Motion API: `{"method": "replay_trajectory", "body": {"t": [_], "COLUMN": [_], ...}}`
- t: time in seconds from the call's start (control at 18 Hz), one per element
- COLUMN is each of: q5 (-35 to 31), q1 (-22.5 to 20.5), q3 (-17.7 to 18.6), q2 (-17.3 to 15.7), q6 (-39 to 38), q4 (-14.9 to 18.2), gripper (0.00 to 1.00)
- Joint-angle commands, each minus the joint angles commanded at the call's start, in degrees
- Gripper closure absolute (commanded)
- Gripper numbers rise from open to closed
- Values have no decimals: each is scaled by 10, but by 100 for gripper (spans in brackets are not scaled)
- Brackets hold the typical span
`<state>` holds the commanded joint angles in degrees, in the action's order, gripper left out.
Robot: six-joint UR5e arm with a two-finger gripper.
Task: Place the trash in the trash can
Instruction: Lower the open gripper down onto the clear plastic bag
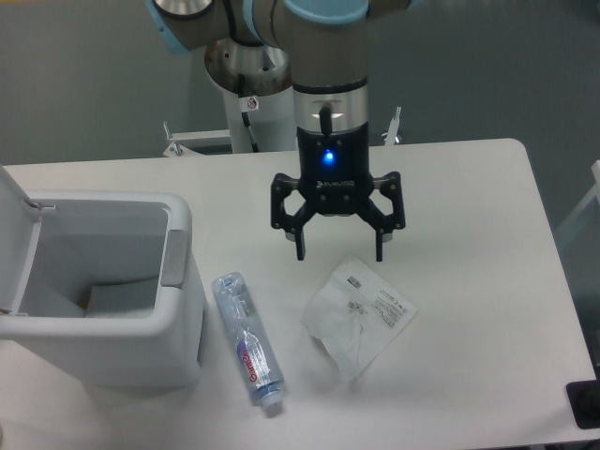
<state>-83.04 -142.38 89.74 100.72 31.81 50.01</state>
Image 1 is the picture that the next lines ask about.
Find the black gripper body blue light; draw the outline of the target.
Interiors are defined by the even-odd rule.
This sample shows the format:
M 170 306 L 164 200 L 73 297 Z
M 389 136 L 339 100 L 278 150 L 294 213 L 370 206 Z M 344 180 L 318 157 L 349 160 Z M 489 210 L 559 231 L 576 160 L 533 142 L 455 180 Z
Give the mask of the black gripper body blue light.
M 329 136 L 299 128 L 297 138 L 297 190 L 305 202 L 294 216 L 374 218 L 375 206 L 369 198 L 374 182 L 369 171 L 368 124 Z

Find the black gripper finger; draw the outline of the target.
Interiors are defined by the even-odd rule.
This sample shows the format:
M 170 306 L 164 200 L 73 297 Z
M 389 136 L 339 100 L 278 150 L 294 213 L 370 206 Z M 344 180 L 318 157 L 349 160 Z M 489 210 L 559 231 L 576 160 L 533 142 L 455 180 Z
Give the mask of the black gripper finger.
M 404 229 L 404 201 L 400 172 L 389 172 L 373 179 L 369 195 L 367 223 L 375 231 L 376 261 L 383 261 L 383 245 L 395 231 Z
M 271 226 L 284 231 L 286 238 L 295 244 L 296 258 L 303 261 L 306 256 L 304 237 L 305 211 L 301 207 L 297 213 L 289 214 L 285 201 L 294 192 L 299 191 L 299 180 L 279 172 L 275 175 L 270 187 Z

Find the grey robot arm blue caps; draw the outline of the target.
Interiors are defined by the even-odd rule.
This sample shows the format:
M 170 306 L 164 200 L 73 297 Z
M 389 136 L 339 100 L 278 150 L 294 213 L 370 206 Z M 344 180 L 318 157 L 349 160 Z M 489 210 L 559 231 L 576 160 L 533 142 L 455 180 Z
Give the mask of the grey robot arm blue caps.
M 406 225 L 401 176 L 369 168 L 368 24 L 405 1 L 150 1 L 173 52 L 204 49 L 212 82 L 237 102 L 252 151 L 252 113 L 281 93 L 293 98 L 300 174 L 277 174 L 270 220 L 306 253 L 316 215 L 358 216 L 378 245 Z

